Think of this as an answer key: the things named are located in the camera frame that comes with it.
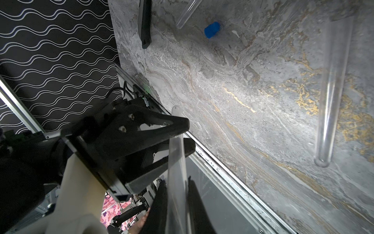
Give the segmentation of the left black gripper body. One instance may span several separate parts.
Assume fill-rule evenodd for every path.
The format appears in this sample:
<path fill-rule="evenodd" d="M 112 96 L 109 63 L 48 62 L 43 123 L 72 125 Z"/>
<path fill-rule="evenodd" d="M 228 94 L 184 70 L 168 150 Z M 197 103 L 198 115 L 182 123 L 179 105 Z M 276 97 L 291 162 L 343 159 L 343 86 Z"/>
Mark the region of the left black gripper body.
<path fill-rule="evenodd" d="M 124 169 L 128 161 L 126 157 L 137 152 L 125 152 L 123 146 L 116 143 L 118 133 L 126 133 L 127 130 L 133 129 L 125 127 L 129 121 L 127 117 L 123 121 L 119 119 L 119 112 L 130 105 L 162 114 L 147 107 L 142 98 L 135 103 L 123 101 L 115 105 L 106 105 L 96 113 L 71 124 L 61 133 L 69 148 L 77 153 L 109 194 L 119 201 L 126 201 L 130 195 L 134 195 L 129 194 L 124 185 Z"/>

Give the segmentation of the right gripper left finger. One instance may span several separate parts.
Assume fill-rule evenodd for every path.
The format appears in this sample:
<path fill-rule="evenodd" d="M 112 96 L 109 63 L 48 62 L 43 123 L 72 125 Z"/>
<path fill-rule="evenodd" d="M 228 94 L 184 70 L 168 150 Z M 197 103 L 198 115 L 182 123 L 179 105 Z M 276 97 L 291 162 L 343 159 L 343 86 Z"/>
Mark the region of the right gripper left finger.
<path fill-rule="evenodd" d="M 161 181 L 149 215 L 140 234 L 164 234 L 166 230 L 168 192 L 164 180 Z"/>

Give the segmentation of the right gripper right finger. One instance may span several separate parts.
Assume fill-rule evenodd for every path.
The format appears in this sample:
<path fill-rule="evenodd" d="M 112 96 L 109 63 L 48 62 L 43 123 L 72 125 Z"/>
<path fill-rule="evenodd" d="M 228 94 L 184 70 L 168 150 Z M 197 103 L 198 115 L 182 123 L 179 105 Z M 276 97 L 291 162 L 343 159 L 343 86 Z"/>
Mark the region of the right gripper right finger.
<path fill-rule="evenodd" d="M 216 234 L 203 205 L 196 183 L 191 177 L 188 178 L 188 206 L 192 233 Z"/>

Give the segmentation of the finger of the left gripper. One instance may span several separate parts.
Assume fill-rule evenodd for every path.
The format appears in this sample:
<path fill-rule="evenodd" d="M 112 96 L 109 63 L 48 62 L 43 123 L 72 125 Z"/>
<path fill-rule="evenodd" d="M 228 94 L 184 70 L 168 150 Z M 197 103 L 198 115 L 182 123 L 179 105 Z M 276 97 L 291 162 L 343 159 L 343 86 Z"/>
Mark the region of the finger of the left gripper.
<path fill-rule="evenodd" d="M 133 127 L 116 135 L 117 145 L 125 152 L 138 152 L 176 137 L 190 129 L 190 121 L 184 117 L 164 115 L 144 107 L 130 105 L 119 112 L 121 121 L 127 117 L 125 127 Z"/>
<path fill-rule="evenodd" d="M 169 141 L 127 156 L 124 185 L 129 194 L 139 194 L 168 169 L 168 156 L 153 162 L 153 155 L 169 149 Z"/>

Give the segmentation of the clear test tube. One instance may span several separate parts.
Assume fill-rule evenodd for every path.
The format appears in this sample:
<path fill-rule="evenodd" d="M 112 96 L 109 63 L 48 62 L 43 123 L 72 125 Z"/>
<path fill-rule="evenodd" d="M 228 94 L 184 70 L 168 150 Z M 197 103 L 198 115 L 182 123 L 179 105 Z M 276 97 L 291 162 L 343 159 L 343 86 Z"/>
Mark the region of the clear test tube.
<path fill-rule="evenodd" d="M 192 14 L 196 11 L 202 0 L 191 0 L 187 4 L 186 8 L 181 13 L 180 18 L 176 22 L 177 29 L 182 29 L 187 21 L 190 19 Z"/>
<path fill-rule="evenodd" d="M 182 133 L 169 140 L 166 234 L 187 234 L 189 232 L 188 179 L 184 150 Z"/>
<path fill-rule="evenodd" d="M 353 32 L 354 16 L 331 18 L 325 27 L 314 163 L 330 165 Z"/>

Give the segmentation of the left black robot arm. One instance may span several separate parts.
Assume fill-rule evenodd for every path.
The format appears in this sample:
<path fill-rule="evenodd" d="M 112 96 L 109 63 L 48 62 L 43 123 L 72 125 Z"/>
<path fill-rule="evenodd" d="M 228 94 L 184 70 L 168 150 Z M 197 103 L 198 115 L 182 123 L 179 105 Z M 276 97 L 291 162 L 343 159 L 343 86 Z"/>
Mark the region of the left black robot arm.
<path fill-rule="evenodd" d="M 61 185 L 68 159 L 77 154 L 119 202 L 141 193 L 167 169 L 169 140 L 187 132 L 187 118 L 165 115 L 142 98 L 116 100 L 64 127 L 56 137 L 41 132 L 4 133 L 1 141 L 1 233 L 15 227 Z"/>

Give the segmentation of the black loose finger part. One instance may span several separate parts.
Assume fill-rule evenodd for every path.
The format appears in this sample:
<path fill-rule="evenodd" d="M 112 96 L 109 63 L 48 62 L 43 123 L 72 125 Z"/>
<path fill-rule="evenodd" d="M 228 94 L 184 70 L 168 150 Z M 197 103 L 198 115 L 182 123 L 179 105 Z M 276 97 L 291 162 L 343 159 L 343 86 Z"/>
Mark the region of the black loose finger part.
<path fill-rule="evenodd" d="M 138 11 L 138 34 L 143 49 L 151 44 L 152 0 L 140 0 Z"/>

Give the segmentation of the blue stopper left lone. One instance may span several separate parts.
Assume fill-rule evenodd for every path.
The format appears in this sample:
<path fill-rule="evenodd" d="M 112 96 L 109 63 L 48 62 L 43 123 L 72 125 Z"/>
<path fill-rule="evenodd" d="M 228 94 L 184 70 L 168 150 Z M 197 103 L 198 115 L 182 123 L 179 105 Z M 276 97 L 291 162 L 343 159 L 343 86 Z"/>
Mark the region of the blue stopper left lone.
<path fill-rule="evenodd" d="M 220 29 L 220 23 L 215 21 L 204 29 L 204 35 L 206 38 L 211 39 L 220 31 Z"/>

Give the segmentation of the aluminium front rail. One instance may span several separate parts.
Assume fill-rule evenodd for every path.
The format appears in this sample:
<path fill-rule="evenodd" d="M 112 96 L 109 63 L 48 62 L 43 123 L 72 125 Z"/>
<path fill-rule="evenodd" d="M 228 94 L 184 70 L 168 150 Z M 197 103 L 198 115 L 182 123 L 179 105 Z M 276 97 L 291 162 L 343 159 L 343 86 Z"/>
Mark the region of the aluminium front rail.
<path fill-rule="evenodd" d="M 183 137 L 195 145 L 194 153 L 186 159 L 187 179 L 191 177 L 196 183 L 209 220 L 217 234 L 296 233 L 195 136 L 185 132 Z M 188 228 L 188 234 L 192 234 L 189 206 Z"/>

